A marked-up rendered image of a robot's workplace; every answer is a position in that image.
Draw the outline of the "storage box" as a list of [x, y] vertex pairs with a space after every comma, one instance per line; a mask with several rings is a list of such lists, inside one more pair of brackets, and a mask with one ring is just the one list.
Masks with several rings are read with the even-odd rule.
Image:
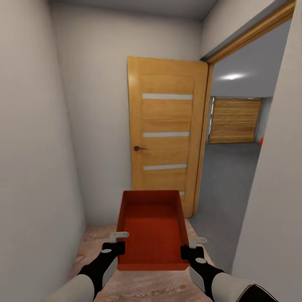
[[125, 254], [117, 255], [119, 271], [185, 271], [189, 246], [179, 190], [123, 191], [116, 232], [129, 232]]

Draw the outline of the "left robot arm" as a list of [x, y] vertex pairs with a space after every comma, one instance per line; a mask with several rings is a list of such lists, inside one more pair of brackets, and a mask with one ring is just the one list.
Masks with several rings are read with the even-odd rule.
[[103, 243], [99, 257], [85, 265], [71, 281], [39, 302], [93, 302], [117, 269], [117, 255], [125, 254], [129, 232], [112, 232], [110, 242]]

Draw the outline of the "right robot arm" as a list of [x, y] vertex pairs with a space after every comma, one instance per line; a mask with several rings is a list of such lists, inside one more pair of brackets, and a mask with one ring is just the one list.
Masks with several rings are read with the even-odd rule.
[[192, 281], [213, 302], [280, 302], [267, 289], [255, 281], [239, 279], [208, 264], [204, 259], [204, 248], [196, 244], [207, 244], [205, 237], [189, 237], [189, 246], [180, 247], [181, 258], [189, 260]]

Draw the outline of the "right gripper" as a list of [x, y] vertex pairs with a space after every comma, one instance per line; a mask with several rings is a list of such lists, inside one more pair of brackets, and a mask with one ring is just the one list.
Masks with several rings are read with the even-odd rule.
[[191, 254], [198, 253], [204, 257], [204, 248], [202, 246], [196, 246], [196, 249], [189, 248], [188, 245], [184, 245], [180, 247], [181, 250], [181, 258], [183, 260], [189, 260]]

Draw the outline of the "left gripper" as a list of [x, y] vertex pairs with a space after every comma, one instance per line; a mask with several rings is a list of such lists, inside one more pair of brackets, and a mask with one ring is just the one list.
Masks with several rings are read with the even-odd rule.
[[117, 250], [117, 255], [125, 254], [125, 241], [117, 242], [117, 243], [110, 243], [110, 242], [103, 243], [102, 250], [107, 247], [114, 247]]

